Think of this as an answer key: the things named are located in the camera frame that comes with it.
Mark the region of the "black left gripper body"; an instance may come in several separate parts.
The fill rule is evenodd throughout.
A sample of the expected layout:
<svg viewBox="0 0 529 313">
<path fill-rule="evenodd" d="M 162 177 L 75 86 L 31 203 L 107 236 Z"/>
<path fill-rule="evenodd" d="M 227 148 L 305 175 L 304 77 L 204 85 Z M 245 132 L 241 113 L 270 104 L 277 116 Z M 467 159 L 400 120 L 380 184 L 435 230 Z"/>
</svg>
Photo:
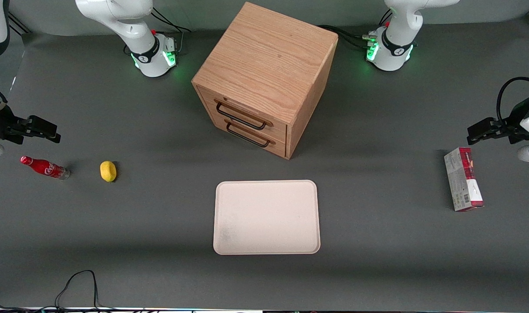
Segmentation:
<svg viewBox="0 0 529 313">
<path fill-rule="evenodd" d="M 497 97 L 496 113 L 497 113 L 497 131 L 499 135 L 495 139 L 507 137 L 510 144 L 516 144 L 520 141 L 529 141 L 529 132 L 520 125 L 529 111 L 529 97 L 520 103 L 517 103 L 512 109 L 509 117 L 503 119 L 501 115 L 502 96 Z"/>
</svg>

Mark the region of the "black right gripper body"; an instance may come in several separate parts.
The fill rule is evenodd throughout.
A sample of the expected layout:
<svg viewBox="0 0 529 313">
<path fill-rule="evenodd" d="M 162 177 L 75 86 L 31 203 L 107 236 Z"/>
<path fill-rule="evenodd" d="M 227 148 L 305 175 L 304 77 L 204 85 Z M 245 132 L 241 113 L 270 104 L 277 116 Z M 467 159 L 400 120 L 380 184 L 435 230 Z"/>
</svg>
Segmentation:
<svg viewBox="0 0 529 313">
<path fill-rule="evenodd" d="M 24 119 L 16 117 L 10 107 L 0 101 L 0 140 L 21 145 L 24 137 L 28 136 L 22 121 Z"/>
</svg>

